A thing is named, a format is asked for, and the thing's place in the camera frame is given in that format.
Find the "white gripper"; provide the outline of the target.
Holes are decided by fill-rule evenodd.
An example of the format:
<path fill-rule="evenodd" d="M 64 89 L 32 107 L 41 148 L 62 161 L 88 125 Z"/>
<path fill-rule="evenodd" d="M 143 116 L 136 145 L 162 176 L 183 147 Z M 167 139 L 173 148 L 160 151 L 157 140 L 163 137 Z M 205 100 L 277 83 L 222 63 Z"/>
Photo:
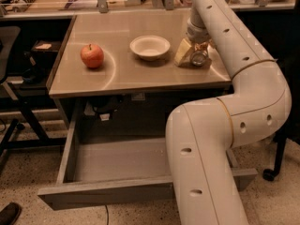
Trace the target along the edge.
<path fill-rule="evenodd" d="M 193 43 L 208 43 L 208 46 L 215 49 L 215 43 L 210 39 L 210 35 L 203 21 L 194 22 L 187 20 L 187 37 L 183 38 L 174 57 L 174 63 L 180 67 L 187 57 L 194 51 Z"/>

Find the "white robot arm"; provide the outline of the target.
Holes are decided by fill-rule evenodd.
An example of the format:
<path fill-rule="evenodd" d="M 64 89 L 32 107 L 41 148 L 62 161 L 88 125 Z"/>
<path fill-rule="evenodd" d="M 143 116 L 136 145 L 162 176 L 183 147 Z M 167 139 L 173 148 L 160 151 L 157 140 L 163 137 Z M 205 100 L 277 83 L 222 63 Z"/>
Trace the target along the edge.
<path fill-rule="evenodd" d="M 172 111 L 166 146 L 182 225 L 248 225 L 226 152 L 286 122 L 292 98 L 276 60 L 225 0 L 191 0 L 232 80 L 233 92 Z"/>

